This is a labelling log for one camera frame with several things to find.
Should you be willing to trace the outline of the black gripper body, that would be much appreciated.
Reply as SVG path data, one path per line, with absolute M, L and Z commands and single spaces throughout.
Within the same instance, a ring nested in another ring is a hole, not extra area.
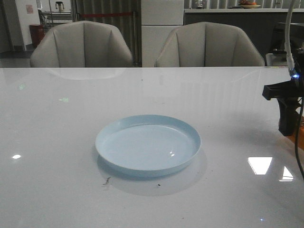
M 296 98 L 304 96 L 304 49 L 298 48 L 292 51 L 294 61 L 293 66 L 288 67 L 290 80 L 265 85 L 262 96 L 266 100 L 272 98 Z

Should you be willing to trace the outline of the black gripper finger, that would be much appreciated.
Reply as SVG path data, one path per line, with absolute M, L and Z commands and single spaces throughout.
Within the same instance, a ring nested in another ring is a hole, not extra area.
M 279 131 L 283 136 L 291 136 L 296 128 L 297 121 L 299 119 L 299 113 L 296 111 L 300 107 L 298 98 L 277 98 L 280 119 L 279 119 Z

